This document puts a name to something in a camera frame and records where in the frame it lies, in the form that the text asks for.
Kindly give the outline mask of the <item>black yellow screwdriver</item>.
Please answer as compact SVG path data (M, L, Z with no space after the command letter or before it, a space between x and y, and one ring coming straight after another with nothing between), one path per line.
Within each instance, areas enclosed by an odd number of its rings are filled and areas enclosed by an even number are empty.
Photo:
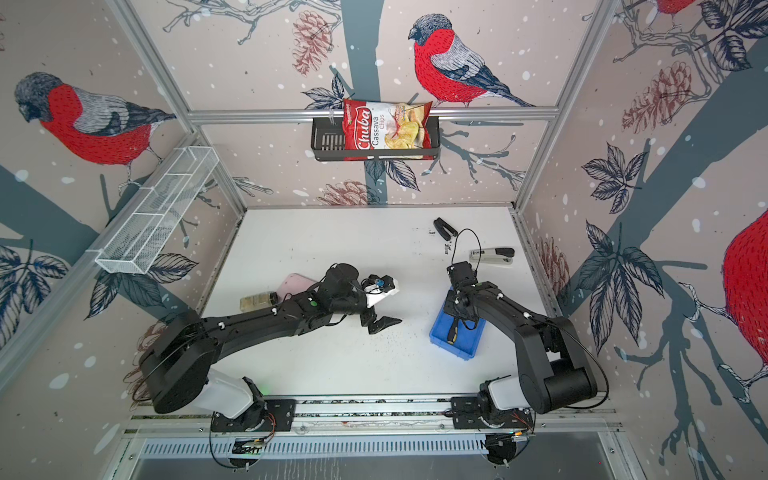
M459 326L461 323L462 320L460 318L455 317L453 319L446 338L446 341L449 345L454 345L456 343L459 334Z

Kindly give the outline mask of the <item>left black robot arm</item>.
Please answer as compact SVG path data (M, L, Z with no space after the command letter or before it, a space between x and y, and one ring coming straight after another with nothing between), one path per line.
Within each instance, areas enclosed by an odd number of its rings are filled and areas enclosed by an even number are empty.
M332 265L321 280L279 304L221 317L188 312L174 320L139 361L143 384L154 411L169 414L193 403L213 386L212 365L241 350L284 337L301 336L331 326L336 315L358 316L369 334L400 324L376 313L375 306L399 292L389 276L361 280L347 263Z

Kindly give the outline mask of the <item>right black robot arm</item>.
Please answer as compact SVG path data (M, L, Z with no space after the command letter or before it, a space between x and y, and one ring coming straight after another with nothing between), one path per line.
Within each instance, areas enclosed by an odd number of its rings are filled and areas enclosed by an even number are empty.
M478 281L468 262L450 265L447 273L454 292L448 313L485 320L514 342L519 384L534 411L544 414L597 396L588 351L569 319L520 305L495 284Z

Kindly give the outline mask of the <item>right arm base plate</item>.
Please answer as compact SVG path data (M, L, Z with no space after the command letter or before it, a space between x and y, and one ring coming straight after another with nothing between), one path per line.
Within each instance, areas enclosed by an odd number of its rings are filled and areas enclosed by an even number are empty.
M500 410L485 394L452 397L449 408L443 414L457 430L529 430L535 425L534 413L528 408Z

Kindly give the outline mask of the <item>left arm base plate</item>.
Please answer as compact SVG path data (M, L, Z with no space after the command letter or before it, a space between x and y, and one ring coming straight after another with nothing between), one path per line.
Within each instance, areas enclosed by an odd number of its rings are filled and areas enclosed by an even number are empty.
M267 398L254 403L235 419L215 412L211 421L212 433L288 432L292 428L297 401L288 398Z

